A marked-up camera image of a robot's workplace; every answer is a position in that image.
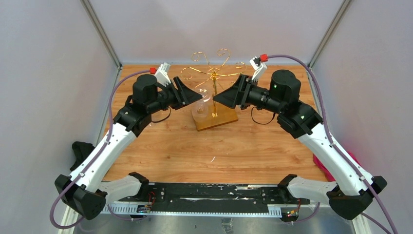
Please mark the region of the wine glass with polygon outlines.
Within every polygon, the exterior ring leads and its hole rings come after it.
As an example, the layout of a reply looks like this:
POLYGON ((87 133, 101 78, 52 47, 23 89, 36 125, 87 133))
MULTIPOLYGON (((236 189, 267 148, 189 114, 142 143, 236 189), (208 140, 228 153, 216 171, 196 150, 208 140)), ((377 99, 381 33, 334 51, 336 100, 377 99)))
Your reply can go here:
POLYGON ((209 103, 212 100, 212 92, 205 88, 198 88, 197 92, 202 98, 196 101, 192 107, 192 117, 194 121, 202 121, 209 115, 209 103))

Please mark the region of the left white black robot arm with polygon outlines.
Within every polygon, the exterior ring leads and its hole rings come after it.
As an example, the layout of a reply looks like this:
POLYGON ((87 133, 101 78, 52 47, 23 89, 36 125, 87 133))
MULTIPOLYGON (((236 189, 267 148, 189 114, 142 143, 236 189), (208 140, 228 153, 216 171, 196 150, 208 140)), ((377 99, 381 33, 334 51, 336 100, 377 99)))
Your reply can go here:
POLYGON ((146 200, 149 181, 139 173, 132 172, 111 182, 103 182, 103 177, 126 147, 153 122, 152 114, 178 110, 201 99, 201 94, 185 86, 178 77, 173 78, 173 83, 162 84, 154 75, 140 75, 106 136, 69 175, 56 178, 58 199, 87 220, 97 217, 116 200, 128 196, 146 200))

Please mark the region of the wooden rack base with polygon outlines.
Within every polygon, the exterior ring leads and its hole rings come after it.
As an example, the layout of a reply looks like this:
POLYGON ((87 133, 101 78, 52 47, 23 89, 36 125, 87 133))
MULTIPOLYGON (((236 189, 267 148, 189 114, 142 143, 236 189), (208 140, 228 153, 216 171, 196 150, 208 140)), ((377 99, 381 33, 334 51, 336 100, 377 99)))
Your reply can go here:
POLYGON ((213 106, 195 108, 192 111, 192 117, 197 131, 204 131, 238 121, 235 110, 222 105, 216 106, 216 112, 214 112, 213 106))

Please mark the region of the gold wire glass rack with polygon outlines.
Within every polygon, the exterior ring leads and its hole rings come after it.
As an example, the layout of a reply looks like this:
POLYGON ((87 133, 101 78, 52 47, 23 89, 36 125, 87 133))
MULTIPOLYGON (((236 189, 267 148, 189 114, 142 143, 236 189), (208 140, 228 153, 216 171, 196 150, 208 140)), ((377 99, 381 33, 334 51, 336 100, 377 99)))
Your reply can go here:
MULTIPOLYGON (((206 80, 204 80, 204 81, 200 82, 199 84, 197 84, 195 86, 195 89, 197 90, 198 88, 205 88, 205 89, 209 90, 210 92, 212 92, 212 97, 214 97, 215 95, 218 94, 218 88, 219 87, 221 89, 223 89, 222 84, 219 82, 220 78, 238 76, 238 75, 240 75, 240 74, 242 74, 243 72, 246 71, 245 63, 237 62, 235 64, 235 68, 239 70, 238 72, 231 73, 231 74, 230 73, 227 73, 227 74, 223 73, 222 69, 224 68, 224 66, 228 62, 228 60, 231 56, 231 52, 226 48, 221 48, 217 51, 217 56, 224 58, 224 62, 220 66, 211 65, 207 55, 203 52, 199 51, 199 52, 193 53, 191 55, 191 60, 193 62, 199 62, 201 57, 203 57, 205 59, 206 64, 207 64, 207 70, 202 71, 202 70, 197 69, 195 67, 187 66, 187 67, 183 68, 180 71, 180 76, 182 78, 184 78, 185 80, 190 80, 190 79, 193 78, 193 75, 191 74, 191 72, 196 72, 198 74, 205 75, 206 80)), ((216 106, 218 105, 218 103, 211 100, 209 105, 213 106, 214 112, 216 112, 216 106)))

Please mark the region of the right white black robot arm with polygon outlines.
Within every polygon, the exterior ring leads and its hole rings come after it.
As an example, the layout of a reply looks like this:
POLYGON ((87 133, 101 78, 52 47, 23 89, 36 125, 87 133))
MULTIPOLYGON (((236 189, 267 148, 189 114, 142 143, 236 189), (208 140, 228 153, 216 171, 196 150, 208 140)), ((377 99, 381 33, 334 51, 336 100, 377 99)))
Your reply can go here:
POLYGON ((334 178, 332 182, 308 180, 290 174, 279 183, 278 197, 283 203, 298 198, 329 205, 344 219, 352 220, 365 211, 374 195, 386 186, 381 176, 365 171, 334 142, 315 109, 300 101, 301 82, 289 70, 277 70, 269 88, 262 88, 251 76, 240 75, 228 89, 213 100, 228 108, 254 106, 277 116, 277 123, 305 145, 334 178))

